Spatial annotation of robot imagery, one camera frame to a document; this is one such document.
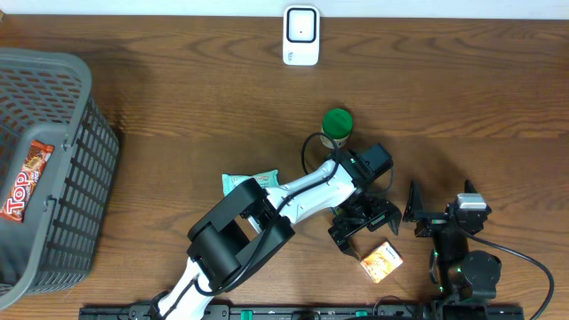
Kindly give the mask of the green lid jar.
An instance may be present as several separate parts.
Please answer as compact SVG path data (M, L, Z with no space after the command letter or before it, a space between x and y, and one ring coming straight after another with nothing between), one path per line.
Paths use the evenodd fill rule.
M346 145L353 131L352 115L344 108L330 109L324 116L321 133L333 139L339 148Z

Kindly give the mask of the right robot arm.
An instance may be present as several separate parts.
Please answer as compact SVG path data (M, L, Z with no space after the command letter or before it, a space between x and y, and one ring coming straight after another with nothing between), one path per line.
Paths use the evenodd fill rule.
M434 242L429 276L449 301L486 304L497 295L501 260L485 251L469 249L469 238L484 229L492 212L469 180L464 191L442 212L427 211L419 184L411 182L403 221L416 224L414 235Z

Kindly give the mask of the orange snack packet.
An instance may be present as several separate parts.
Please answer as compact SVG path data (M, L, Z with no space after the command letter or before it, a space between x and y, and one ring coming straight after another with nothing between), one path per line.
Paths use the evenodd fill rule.
M395 247L386 241L360 260L360 266L378 284L404 263Z

